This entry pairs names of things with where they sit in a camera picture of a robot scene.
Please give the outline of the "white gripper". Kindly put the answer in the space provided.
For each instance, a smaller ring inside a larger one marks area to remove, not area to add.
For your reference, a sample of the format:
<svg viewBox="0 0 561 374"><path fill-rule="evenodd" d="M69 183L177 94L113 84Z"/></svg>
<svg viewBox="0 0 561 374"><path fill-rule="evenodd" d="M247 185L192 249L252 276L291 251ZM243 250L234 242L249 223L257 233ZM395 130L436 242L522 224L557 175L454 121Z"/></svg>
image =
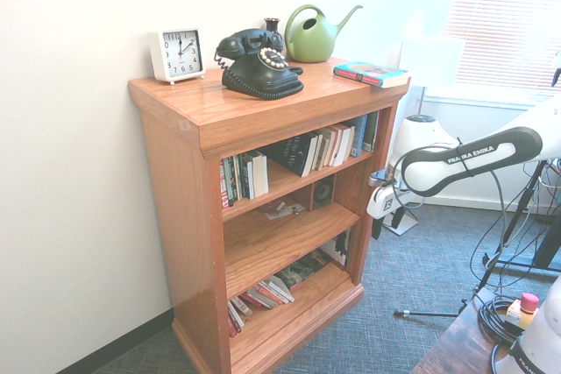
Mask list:
<svg viewBox="0 0 561 374"><path fill-rule="evenodd" d="M393 212L391 227L398 229L404 216L402 206L411 201L411 191L400 189L389 181L384 181L373 190L366 212L373 218L371 236L378 240L383 226L383 218Z"/></svg>

